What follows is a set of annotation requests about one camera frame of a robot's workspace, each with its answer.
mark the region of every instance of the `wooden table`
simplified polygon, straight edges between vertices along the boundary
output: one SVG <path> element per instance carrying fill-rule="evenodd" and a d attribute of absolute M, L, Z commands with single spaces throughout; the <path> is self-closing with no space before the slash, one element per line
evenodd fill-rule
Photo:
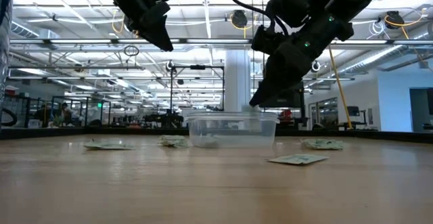
<path fill-rule="evenodd" d="M 86 151 L 92 137 L 134 151 Z M 0 141 L 0 223 L 432 223 L 433 147 L 342 139 L 330 159 L 265 159 L 303 150 L 170 149 L 153 136 Z"/>

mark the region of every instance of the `white wall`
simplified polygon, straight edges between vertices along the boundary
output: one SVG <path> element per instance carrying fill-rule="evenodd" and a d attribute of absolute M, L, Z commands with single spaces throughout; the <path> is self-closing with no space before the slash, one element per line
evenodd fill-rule
<path fill-rule="evenodd" d="M 383 131 L 412 132 L 409 89 L 433 87 L 429 70 L 378 73 L 380 120 Z"/>
<path fill-rule="evenodd" d="M 368 109 L 371 108 L 373 110 L 373 124 L 368 125 L 368 127 L 381 130 L 378 80 L 376 73 L 370 72 L 367 75 L 359 75 L 355 77 L 354 81 L 341 81 L 341 83 L 347 106 L 358 106 L 360 110 L 365 110 L 367 113 L 365 116 L 367 123 Z M 347 122 L 346 112 L 337 83 L 332 85 L 330 91 L 313 91 L 313 95 L 306 95 L 305 107 L 307 113 L 309 113 L 309 104 L 334 97 L 338 98 L 338 122 Z M 352 117 L 350 119 L 360 122 L 363 120 L 361 116 L 356 118 Z"/>
<path fill-rule="evenodd" d="M 63 96 L 67 87 L 56 84 L 43 84 L 41 81 L 30 81 L 30 85 L 23 85 L 21 81 L 7 81 L 6 85 L 11 85 L 19 88 L 16 93 L 29 93 L 29 97 L 33 99 L 41 98 L 51 101 L 53 96 Z"/>

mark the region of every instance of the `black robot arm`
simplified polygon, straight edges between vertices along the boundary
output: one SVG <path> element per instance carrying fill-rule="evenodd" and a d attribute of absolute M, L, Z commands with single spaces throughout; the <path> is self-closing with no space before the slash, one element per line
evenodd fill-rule
<path fill-rule="evenodd" d="M 299 81 L 312 62 L 335 39 L 353 36 L 350 21 L 371 0 L 270 0 L 266 15 L 281 18 L 288 26 L 302 27 L 290 35 L 275 33 L 273 26 L 260 26 L 252 48 L 269 54 L 264 80 L 250 101 L 257 106 Z"/>
<path fill-rule="evenodd" d="M 168 0 L 114 0 L 125 14 L 127 28 L 141 38 L 164 51 L 172 51 L 173 45 L 165 28 L 170 7 Z"/>

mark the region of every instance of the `clear plastic container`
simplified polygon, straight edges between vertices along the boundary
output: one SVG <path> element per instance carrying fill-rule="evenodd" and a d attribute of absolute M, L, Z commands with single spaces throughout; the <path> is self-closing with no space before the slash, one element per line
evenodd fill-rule
<path fill-rule="evenodd" d="M 271 145 L 279 123 L 276 114 L 266 112 L 193 113 L 185 120 L 192 144 L 203 148 Z"/>

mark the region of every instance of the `white column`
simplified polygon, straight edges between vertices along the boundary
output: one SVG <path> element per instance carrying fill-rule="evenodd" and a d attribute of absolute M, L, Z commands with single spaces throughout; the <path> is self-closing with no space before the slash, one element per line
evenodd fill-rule
<path fill-rule="evenodd" d="M 250 56 L 246 50 L 227 50 L 225 54 L 224 111 L 241 112 L 250 102 Z"/>

